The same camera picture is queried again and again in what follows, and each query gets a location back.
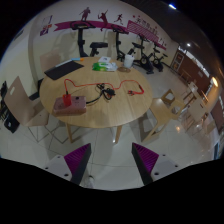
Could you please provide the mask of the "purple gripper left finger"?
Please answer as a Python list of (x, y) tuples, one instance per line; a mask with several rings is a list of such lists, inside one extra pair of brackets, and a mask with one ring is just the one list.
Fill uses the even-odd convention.
[(71, 173), (71, 182), (79, 185), (83, 178), (87, 163), (91, 155), (91, 144), (88, 143), (67, 154), (64, 159)]

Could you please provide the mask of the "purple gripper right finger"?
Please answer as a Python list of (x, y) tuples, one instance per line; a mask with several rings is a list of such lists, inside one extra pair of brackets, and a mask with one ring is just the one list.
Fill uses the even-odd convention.
[(153, 179), (151, 177), (151, 173), (159, 158), (159, 155), (137, 143), (132, 143), (132, 155), (143, 184), (148, 185), (152, 183)]

